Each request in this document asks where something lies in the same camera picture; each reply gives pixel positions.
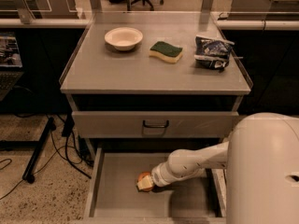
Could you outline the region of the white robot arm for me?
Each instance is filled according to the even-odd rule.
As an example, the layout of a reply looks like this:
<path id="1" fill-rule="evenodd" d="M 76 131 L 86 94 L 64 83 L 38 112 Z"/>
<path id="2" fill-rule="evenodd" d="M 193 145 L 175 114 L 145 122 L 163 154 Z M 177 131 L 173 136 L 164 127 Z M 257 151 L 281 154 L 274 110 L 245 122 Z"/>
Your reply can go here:
<path id="1" fill-rule="evenodd" d="M 177 149 L 144 172 L 137 188 L 150 191 L 226 171 L 227 224 L 299 224 L 299 118 L 257 113 L 240 120 L 227 141 L 197 150 Z"/>

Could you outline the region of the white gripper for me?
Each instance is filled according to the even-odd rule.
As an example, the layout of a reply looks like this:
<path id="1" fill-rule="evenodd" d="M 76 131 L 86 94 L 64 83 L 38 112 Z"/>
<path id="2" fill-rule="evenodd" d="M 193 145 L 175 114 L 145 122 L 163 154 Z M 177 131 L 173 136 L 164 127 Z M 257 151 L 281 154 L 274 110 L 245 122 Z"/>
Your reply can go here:
<path id="1" fill-rule="evenodd" d="M 145 175 L 140 177 L 137 181 L 137 187 L 139 190 L 152 190 L 154 184 L 158 187 L 165 187 L 174 181 L 174 176 L 171 173 L 168 164 L 163 162 L 152 169 L 151 176 Z"/>

